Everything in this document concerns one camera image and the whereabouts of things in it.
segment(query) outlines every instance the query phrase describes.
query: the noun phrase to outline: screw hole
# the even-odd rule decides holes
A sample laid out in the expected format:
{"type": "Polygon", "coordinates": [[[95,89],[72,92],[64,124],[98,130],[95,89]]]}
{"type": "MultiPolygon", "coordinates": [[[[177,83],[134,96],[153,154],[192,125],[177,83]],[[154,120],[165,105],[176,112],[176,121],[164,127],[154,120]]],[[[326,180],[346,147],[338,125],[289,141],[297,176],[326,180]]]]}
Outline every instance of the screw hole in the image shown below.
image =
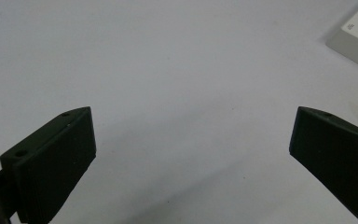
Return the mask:
{"type": "Polygon", "coordinates": [[[20,151],[16,152],[15,156],[16,156],[16,157],[23,157],[23,156],[25,156],[26,154],[27,154],[27,151],[25,151],[25,150],[20,150],[20,151]]]}

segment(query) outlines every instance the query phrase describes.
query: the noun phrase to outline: white table surface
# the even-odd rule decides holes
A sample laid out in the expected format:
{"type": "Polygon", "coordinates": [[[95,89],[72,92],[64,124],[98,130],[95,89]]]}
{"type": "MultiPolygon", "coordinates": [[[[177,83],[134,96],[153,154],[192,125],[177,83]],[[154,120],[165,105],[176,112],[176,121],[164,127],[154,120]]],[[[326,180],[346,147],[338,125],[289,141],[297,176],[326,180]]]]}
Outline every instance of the white table surface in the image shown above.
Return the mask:
{"type": "Polygon", "coordinates": [[[358,64],[325,45],[357,9],[0,0],[0,155],[89,105],[97,158],[51,223],[358,223],[288,151],[300,105],[358,126],[358,64]]]}

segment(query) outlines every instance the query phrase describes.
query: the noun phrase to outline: white background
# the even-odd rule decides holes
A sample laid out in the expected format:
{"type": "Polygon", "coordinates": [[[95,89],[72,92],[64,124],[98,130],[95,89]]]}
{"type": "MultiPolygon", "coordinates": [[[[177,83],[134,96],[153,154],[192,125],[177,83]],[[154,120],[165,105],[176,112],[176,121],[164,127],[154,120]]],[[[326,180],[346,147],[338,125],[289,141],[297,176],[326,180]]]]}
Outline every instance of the white background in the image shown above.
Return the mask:
{"type": "Polygon", "coordinates": [[[288,151],[300,105],[358,126],[358,64],[325,45],[357,9],[0,0],[0,155],[89,105],[97,158],[51,223],[358,223],[288,151]]]}

